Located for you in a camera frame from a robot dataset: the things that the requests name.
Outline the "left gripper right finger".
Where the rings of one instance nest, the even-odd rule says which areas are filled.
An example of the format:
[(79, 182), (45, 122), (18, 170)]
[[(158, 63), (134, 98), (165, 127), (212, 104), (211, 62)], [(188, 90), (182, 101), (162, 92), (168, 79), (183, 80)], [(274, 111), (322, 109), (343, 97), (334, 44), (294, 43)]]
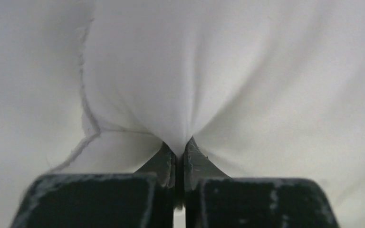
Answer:
[(183, 154), (188, 228), (337, 228), (320, 186), (301, 178), (232, 178), (190, 139)]

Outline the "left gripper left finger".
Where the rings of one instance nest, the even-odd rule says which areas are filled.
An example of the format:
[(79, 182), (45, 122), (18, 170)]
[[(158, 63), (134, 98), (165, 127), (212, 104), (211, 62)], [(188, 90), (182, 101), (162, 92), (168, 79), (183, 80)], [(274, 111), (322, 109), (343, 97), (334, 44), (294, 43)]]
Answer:
[(163, 144), (134, 173), (47, 174), (28, 188), (13, 228), (171, 228), (176, 157)]

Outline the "white pillow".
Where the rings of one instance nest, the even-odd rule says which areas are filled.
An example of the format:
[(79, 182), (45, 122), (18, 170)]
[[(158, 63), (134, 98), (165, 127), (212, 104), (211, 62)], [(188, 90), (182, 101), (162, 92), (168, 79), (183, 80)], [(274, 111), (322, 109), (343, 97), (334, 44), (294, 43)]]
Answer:
[(365, 228), (365, 0), (0, 0), (0, 228), (40, 174), (133, 172), (190, 138)]

